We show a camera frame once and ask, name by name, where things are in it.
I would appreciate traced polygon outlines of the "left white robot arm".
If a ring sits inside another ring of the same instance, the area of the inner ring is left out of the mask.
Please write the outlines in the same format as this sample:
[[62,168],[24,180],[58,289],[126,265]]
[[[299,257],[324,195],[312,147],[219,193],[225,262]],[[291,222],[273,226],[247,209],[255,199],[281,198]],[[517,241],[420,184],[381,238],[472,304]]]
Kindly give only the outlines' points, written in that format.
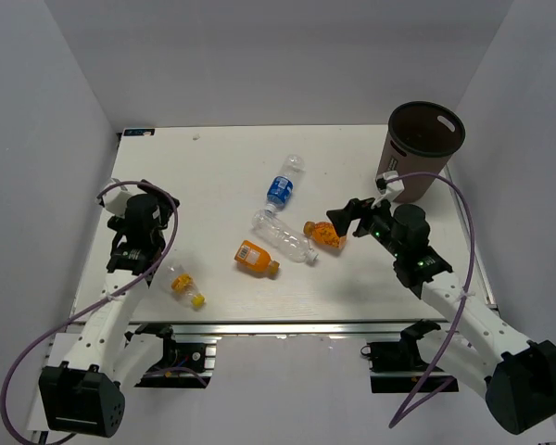
[[127,339],[126,330],[146,296],[178,228],[178,199],[146,180],[113,181],[98,195],[114,233],[101,299],[81,312],[85,323],[57,366],[46,366],[39,391],[48,427],[71,435],[112,437],[125,411],[124,389],[150,366],[172,367],[177,347],[154,335]]

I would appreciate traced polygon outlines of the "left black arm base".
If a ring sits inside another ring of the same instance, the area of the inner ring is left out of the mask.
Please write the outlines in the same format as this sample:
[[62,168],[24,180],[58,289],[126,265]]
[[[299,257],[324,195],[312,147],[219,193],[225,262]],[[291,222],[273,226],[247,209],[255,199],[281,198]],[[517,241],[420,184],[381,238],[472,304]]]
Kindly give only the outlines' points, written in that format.
[[125,347],[139,335],[162,339],[162,356],[135,385],[137,388],[204,388],[211,379],[211,343],[179,339],[170,324],[149,323],[127,331]]

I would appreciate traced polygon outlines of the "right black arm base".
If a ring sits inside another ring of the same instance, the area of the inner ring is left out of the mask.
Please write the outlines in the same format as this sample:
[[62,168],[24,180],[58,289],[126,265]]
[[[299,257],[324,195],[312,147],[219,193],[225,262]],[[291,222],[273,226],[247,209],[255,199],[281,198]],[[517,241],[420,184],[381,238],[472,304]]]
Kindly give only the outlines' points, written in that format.
[[380,340],[360,349],[360,356],[370,363],[373,394],[409,394],[427,368],[418,352],[417,341],[441,326],[421,320],[400,333],[399,340]]

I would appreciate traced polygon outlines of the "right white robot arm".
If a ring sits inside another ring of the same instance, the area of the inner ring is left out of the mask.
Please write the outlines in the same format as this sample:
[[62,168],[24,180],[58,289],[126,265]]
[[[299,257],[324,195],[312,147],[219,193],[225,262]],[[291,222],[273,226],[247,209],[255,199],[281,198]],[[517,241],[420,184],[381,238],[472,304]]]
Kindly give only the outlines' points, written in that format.
[[388,200],[352,198],[326,213],[339,235],[372,236],[394,258],[399,282],[451,323],[447,332],[420,321],[400,334],[397,357],[410,369],[433,363],[471,388],[493,418],[513,435],[556,414],[556,346],[535,342],[464,292],[457,275],[429,244],[424,211],[413,204],[393,209]]

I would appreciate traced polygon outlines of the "blue label clear bottle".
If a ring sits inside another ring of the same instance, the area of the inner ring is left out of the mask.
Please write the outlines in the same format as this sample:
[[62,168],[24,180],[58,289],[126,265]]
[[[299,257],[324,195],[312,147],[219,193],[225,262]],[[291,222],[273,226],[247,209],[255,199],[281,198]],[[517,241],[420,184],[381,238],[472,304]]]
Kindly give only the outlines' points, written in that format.
[[288,155],[266,194],[266,211],[276,213],[282,210],[293,195],[304,173],[304,159],[295,154]]

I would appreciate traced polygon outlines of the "clear plastic bottle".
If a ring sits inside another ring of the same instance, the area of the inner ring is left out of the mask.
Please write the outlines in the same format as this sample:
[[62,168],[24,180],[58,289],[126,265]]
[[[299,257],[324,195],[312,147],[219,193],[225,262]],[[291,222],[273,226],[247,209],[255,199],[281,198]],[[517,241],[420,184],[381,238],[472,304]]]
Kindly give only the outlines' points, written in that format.
[[255,213],[252,218],[252,230],[292,262],[313,264],[318,258],[318,252],[304,235],[268,210],[258,210]]

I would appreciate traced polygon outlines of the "small yellow cap bottle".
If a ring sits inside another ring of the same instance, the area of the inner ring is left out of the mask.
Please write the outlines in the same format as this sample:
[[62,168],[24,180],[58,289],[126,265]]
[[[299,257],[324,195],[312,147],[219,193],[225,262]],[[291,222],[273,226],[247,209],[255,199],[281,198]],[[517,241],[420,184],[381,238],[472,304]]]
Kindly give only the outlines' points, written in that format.
[[179,301],[187,301],[195,311],[201,310],[206,304],[206,298],[195,279],[180,264],[172,264],[167,268],[165,288]]

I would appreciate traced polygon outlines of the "orange barcode juice bottle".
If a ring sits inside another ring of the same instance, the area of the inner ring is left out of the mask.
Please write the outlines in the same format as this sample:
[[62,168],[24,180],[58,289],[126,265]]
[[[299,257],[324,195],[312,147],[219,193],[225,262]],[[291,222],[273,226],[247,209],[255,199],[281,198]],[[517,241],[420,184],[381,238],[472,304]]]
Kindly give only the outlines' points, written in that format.
[[276,278],[280,263],[270,253],[249,240],[244,240],[234,254],[235,267],[239,272],[256,278]]

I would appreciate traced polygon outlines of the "orange patterned juice bottle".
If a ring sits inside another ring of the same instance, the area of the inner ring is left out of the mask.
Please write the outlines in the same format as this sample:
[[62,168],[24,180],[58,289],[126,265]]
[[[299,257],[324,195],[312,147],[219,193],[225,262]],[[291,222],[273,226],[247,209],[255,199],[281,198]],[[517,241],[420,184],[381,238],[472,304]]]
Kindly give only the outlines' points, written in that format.
[[330,222],[308,221],[303,226],[303,234],[321,249],[334,255],[339,255],[347,242],[347,237],[339,236]]

